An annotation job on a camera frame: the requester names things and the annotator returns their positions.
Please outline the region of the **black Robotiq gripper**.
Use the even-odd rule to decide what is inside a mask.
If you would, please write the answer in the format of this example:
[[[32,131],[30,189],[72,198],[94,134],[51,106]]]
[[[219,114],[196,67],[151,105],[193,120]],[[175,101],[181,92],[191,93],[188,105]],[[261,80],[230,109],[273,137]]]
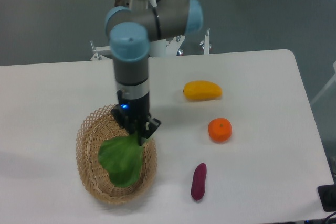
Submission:
[[[138,144],[142,146],[161,125],[161,121],[150,117],[149,93],[138,99],[126,99],[122,90],[117,91],[118,104],[111,110],[118,125],[128,133],[137,131]]]

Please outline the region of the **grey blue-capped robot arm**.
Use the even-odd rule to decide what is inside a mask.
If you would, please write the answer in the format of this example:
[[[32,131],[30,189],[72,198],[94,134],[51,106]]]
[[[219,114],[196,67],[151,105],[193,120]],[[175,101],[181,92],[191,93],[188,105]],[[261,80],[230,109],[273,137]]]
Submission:
[[[160,126],[150,114],[148,56],[150,44],[199,31],[203,12],[198,0],[155,0],[153,7],[131,4],[110,10],[104,30],[109,40],[117,86],[118,105],[111,113],[139,145]]]

